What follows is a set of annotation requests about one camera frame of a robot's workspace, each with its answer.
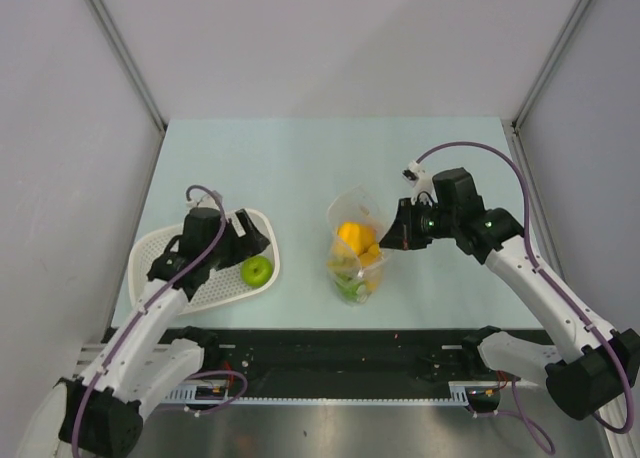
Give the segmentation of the clear zip top bag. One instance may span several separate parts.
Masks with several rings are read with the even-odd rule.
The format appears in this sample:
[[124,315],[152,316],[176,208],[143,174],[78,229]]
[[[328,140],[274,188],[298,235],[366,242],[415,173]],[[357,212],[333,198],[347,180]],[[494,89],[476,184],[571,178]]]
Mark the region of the clear zip top bag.
[[326,218],[331,231],[326,261],[329,277],[341,299],[363,304],[379,288],[391,255],[380,248],[390,221],[361,186],[336,197]]

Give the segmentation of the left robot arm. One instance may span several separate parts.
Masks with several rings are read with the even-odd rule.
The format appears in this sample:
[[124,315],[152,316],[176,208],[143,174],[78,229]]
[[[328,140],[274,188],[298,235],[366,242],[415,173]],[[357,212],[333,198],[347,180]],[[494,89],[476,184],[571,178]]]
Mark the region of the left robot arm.
[[74,452],[127,456],[166,395],[193,374],[207,378],[219,370],[220,352],[187,338],[175,340],[156,361],[150,356],[170,322],[213,273],[275,246],[270,222],[253,209],[222,213],[195,207],[182,225],[150,233],[133,249],[140,251],[156,238],[165,247],[151,264],[126,322],[79,377],[65,383],[59,437]]

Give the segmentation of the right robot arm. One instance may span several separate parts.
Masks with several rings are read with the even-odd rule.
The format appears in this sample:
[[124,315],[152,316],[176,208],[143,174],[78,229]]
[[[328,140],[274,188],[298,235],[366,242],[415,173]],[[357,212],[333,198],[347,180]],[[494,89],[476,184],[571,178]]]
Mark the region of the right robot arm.
[[634,386],[639,335],[620,332],[590,310],[549,268],[502,208],[487,209],[463,168],[428,175],[403,172],[412,194],[398,202],[383,249],[413,251],[452,239],[500,278],[525,304],[551,342],[540,345],[486,326],[463,341],[463,371],[473,379],[503,371],[545,388],[569,417],[583,420]]

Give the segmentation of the green fake apple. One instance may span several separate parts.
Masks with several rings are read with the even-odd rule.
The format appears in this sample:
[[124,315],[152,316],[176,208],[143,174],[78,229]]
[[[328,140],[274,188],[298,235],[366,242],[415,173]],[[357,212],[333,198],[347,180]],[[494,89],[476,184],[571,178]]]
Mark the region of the green fake apple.
[[257,255],[242,263],[240,274],[247,286],[260,288],[270,280],[273,274],[273,265],[265,256]]

